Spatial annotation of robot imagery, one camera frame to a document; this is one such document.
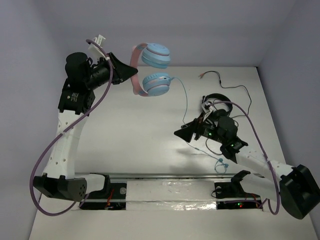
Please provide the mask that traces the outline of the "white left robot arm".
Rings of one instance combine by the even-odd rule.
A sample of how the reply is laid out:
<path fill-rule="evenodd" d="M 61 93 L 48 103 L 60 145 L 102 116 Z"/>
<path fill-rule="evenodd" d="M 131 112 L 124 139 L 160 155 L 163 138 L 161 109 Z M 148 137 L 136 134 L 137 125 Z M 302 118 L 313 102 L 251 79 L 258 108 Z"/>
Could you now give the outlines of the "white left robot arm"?
<path fill-rule="evenodd" d="M 100 57 L 97 63 L 83 52 L 67 56 L 64 82 L 58 103 L 57 140 L 41 176 L 34 176 L 32 186 L 48 198 L 80 202 L 95 192 L 100 197 L 111 193 L 108 175 L 77 174 L 75 162 L 83 127 L 93 110 L 94 90 L 107 82 L 120 84 L 138 73 L 119 61 L 113 53 L 109 60 Z"/>

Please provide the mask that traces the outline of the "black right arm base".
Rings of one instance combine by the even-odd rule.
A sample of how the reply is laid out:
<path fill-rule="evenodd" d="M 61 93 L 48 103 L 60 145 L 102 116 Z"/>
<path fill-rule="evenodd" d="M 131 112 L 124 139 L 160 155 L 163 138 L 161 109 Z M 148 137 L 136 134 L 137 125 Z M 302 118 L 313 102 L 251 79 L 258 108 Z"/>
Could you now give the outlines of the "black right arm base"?
<path fill-rule="evenodd" d="M 243 190 L 240 182 L 250 172 L 242 170 L 234 175 L 229 182 L 216 182 L 211 196 L 216 199 L 218 210 L 262 209 L 259 195 Z"/>

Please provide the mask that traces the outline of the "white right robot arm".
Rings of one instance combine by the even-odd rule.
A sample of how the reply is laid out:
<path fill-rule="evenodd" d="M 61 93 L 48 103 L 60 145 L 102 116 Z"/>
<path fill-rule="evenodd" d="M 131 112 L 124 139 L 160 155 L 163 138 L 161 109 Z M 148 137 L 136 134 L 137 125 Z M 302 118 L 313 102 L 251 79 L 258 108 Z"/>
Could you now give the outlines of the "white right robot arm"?
<path fill-rule="evenodd" d="M 238 136 L 234 121 L 222 116 L 208 124 L 200 118 L 183 125 L 174 135 L 187 143 L 205 137 L 221 144 L 222 155 L 244 166 L 231 179 L 231 192 L 238 197 L 255 194 L 276 203 L 276 211 L 284 208 L 292 217 L 302 220 L 320 203 L 320 188 L 311 171 L 304 165 L 291 166 L 267 157 L 264 151 L 249 148 Z"/>

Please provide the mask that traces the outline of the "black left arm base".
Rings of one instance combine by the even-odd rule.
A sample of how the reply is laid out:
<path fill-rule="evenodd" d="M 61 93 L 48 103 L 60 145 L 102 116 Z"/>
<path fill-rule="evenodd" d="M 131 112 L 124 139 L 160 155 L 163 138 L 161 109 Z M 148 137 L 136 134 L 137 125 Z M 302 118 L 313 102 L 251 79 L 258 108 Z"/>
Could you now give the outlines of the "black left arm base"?
<path fill-rule="evenodd" d="M 109 175 L 104 175 L 104 186 L 101 190 L 89 193 L 79 205 L 81 210 L 126 210 L 127 183 L 123 181 L 114 182 Z"/>

